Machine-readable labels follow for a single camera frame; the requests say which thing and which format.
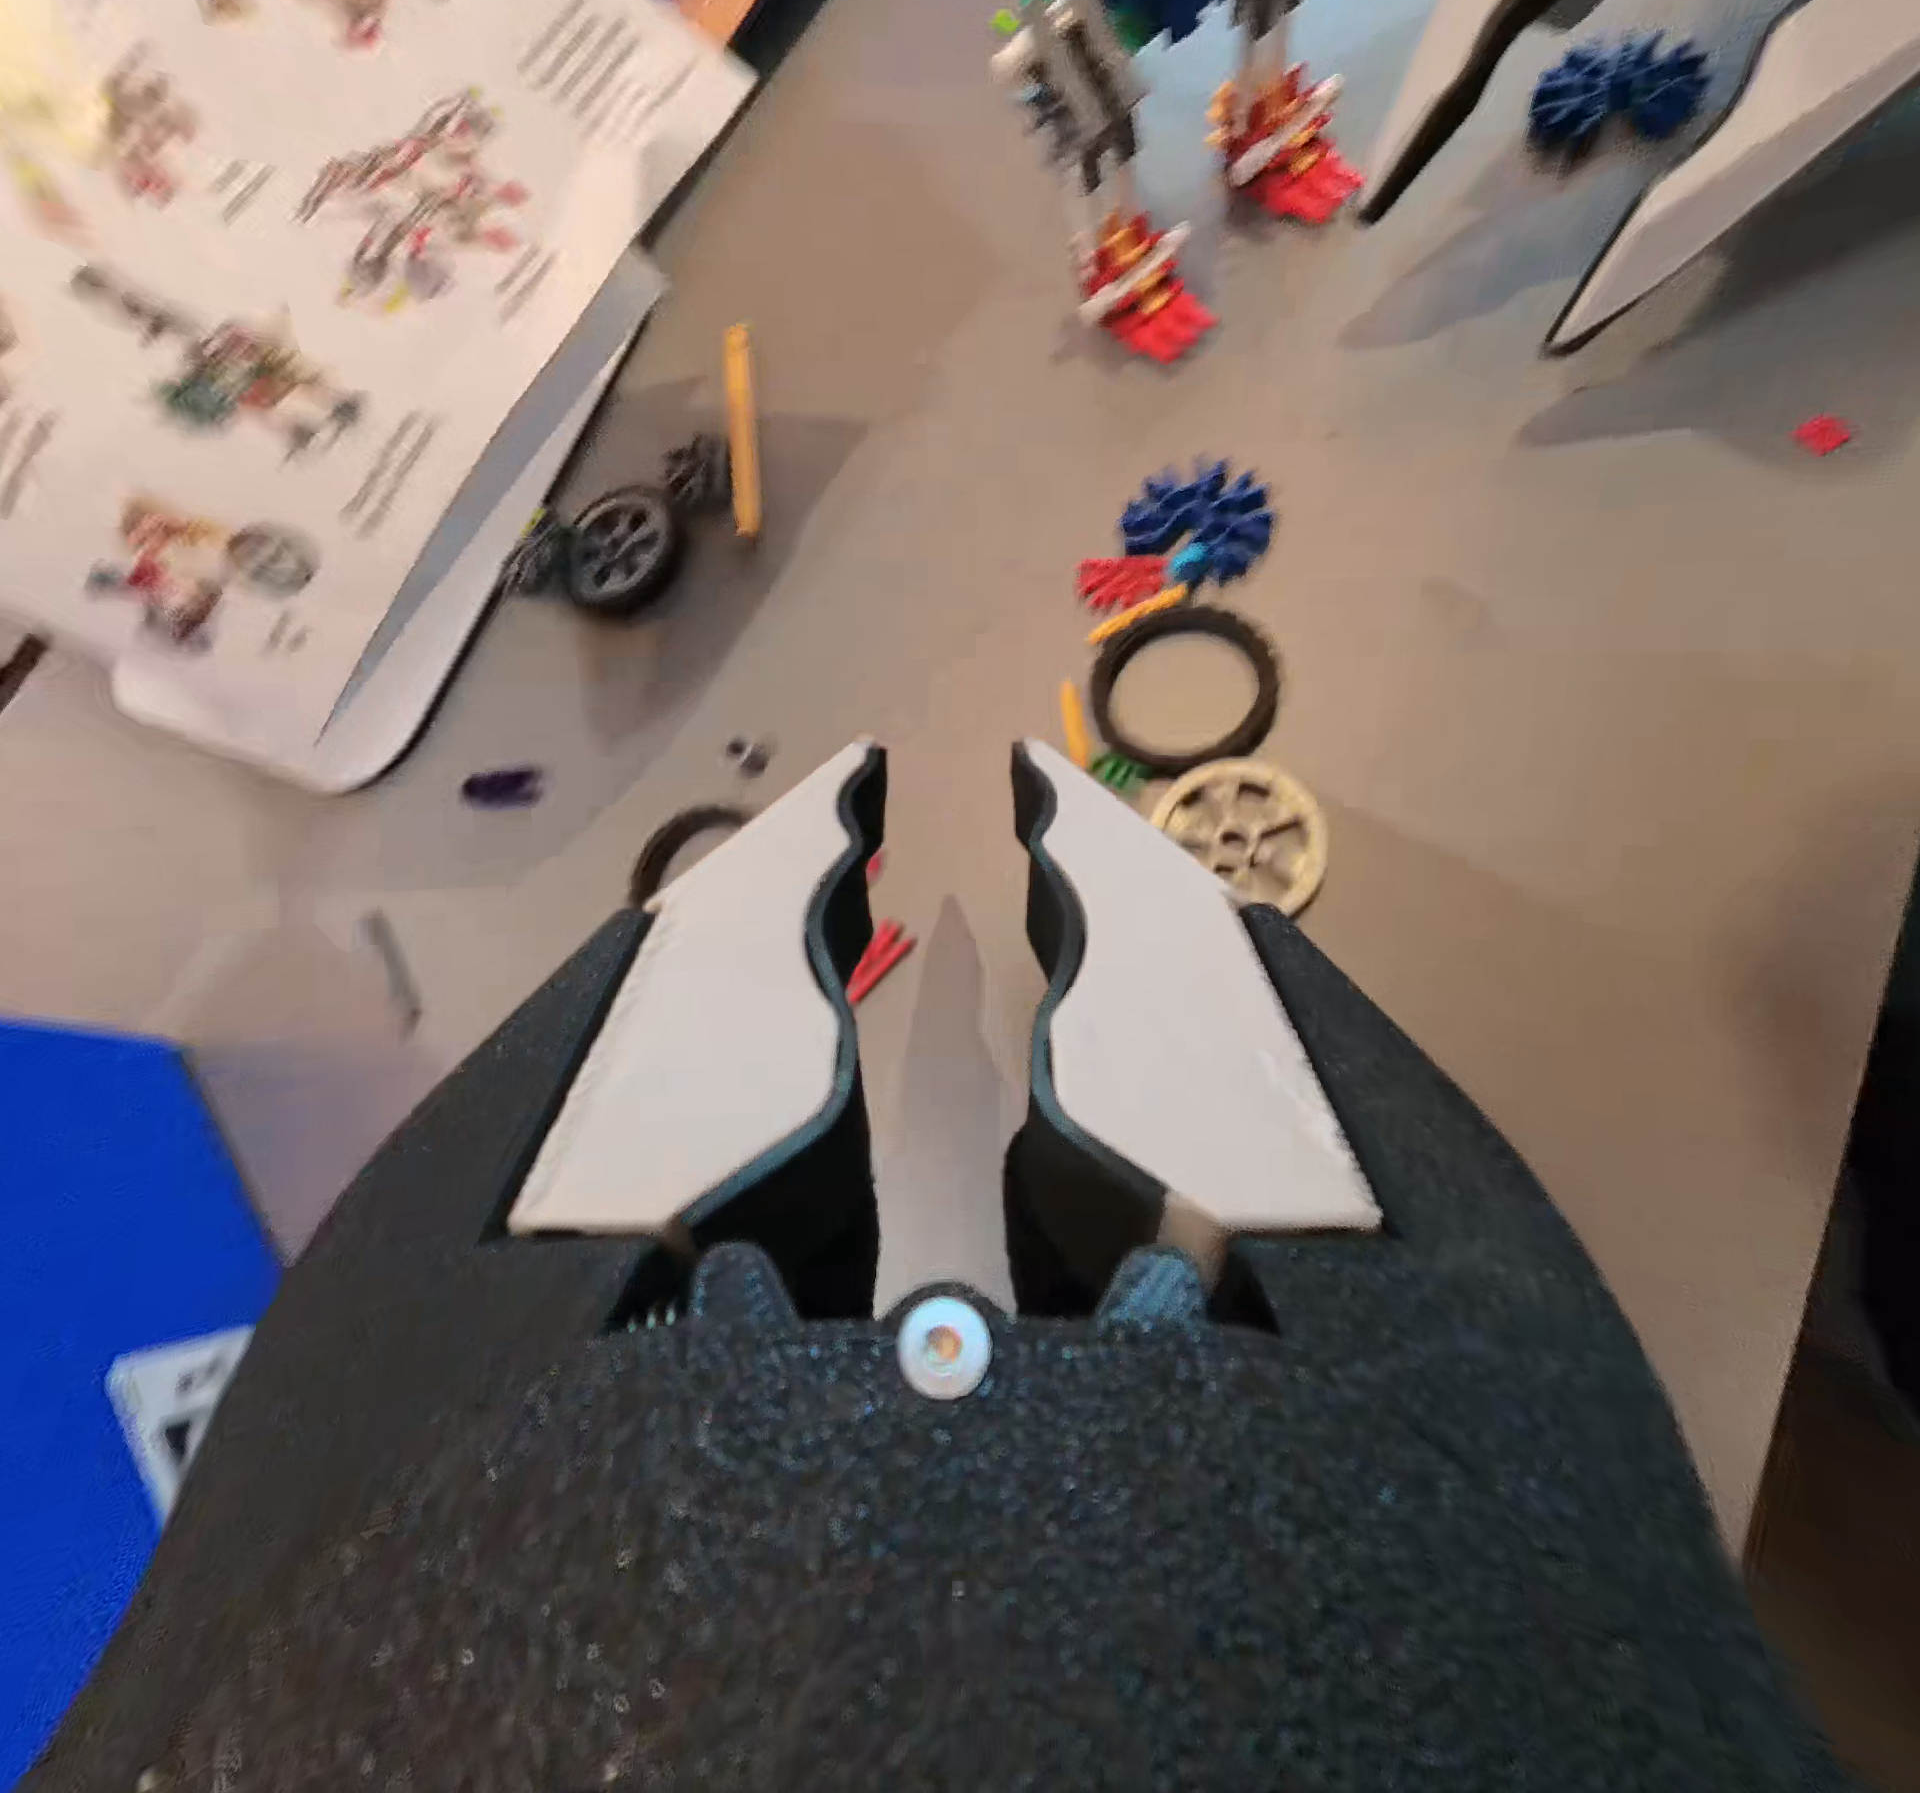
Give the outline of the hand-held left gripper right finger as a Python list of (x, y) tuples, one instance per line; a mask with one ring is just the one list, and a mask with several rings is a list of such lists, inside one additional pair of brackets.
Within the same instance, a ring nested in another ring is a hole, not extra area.
[(1089, 1316), (1142, 1248), (1219, 1298), (1241, 1240), (1380, 1233), (1236, 896), (1059, 749), (1020, 739), (1011, 780), (1044, 972), (1001, 1167), (1019, 1313)]

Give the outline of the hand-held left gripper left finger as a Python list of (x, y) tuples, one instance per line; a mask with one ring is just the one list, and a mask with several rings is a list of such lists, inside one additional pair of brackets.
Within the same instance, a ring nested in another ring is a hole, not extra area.
[(874, 938), (887, 752), (829, 754), (642, 901), (541, 1121), (515, 1238), (639, 1238), (688, 1277), (760, 1251), (806, 1319), (866, 1319), (879, 1214), (851, 972)]

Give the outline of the blue snowflake connector pair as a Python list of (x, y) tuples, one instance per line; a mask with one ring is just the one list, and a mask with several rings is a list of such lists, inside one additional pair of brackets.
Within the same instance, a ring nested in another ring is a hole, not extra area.
[(1543, 159), (1572, 162), (1609, 133), (1656, 146), (1699, 114), (1712, 57), (1690, 40), (1626, 33), (1572, 45), (1536, 80), (1525, 142)]
[(1229, 460), (1199, 460), (1190, 477), (1142, 480), (1120, 519), (1123, 554), (1163, 554), (1164, 583), (1227, 585), (1255, 568), (1274, 534), (1266, 483)]

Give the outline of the blue plastic bin with tag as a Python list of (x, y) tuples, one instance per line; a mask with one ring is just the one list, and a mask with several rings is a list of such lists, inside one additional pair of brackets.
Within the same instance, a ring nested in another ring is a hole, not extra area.
[(3, 1021), (3, 1789), (121, 1622), (279, 1277), (176, 1046)]

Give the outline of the grey spoked wheel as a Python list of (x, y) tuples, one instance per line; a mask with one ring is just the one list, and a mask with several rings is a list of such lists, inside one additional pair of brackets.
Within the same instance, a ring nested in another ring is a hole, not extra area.
[(1328, 821), (1290, 774), (1258, 758), (1221, 758), (1173, 780), (1151, 824), (1244, 906), (1303, 914), (1328, 867)]

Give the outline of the thin grey rod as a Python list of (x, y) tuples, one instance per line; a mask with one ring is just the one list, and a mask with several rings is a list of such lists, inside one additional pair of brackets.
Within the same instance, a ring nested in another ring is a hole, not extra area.
[(358, 918), (358, 938), (370, 951), (382, 972), (389, 1005), (395, 1014), (395, 1027), (401, 1038), (417, 1035), (423, 1021), (423, 997), (403, 948), (397, 940), (394, 919), (382, 908), (370, 908)]

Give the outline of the large black rubber tire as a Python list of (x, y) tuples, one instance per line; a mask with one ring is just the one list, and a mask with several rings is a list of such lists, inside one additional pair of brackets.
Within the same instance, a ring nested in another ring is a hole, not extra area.
[[(1253, 696), (1219, 739), (1193, 749), (1160, 749), (1128, 735), (1118, 722), (1116, 689), (1129, 664), (1178, 638), (1209, 638), (1234, 649), (1253, 676)], [(1181, 605), (1142, 617), (1100, 644), (1089, 676), (1093, 726), (1108, 749), (1151, 780), (1171, 780), (1212, 761), (1246, 758), (1270, 735), (1283, 692), (1283, 667), (1272, 638), (1230, 609)]]

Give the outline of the toy dinosaur model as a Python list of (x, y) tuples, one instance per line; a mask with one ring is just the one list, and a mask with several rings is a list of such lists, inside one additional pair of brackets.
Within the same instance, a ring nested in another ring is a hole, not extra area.
[[(1020, 0), (994, 21), (994, 77), (1067, 196), (1077, 316), (1157, 366), (1192, 352), (1217, 317), (1184, 276), (1188, 222), (1157, 222), (1133, 184), (1146, 97), (1136, 56), (1196, 33), (1217, 1)], [(1224, 196), (1278, 221), (1328, 225), (1362, 186), (1330, 129), (1343, 80), (1311, 79), (1290, 56), (1302, 0), (1224, 1), (1238, 56), (1209, 112)]]

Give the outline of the small black toy wheel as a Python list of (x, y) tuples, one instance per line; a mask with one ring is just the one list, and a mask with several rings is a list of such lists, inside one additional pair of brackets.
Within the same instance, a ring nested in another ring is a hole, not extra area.
[(599, 494), (566, 529), (563, 592), (593, 619), (631, 619), (676, 579), (684, 519), (658, 485)]

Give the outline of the long yellow rod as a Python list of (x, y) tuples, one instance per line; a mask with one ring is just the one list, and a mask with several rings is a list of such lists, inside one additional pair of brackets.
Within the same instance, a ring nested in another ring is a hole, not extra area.
[(759, 396), (750, 328), (731, 324), (721, 340), (731, 531), (740, 541), (760, 536)]

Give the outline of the model instruction booklet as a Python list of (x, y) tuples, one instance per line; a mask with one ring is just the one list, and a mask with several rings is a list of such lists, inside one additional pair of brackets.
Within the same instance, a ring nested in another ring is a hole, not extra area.
[(752, 84), (667, 0), (3, 0), (3, 620), (317, 732)]

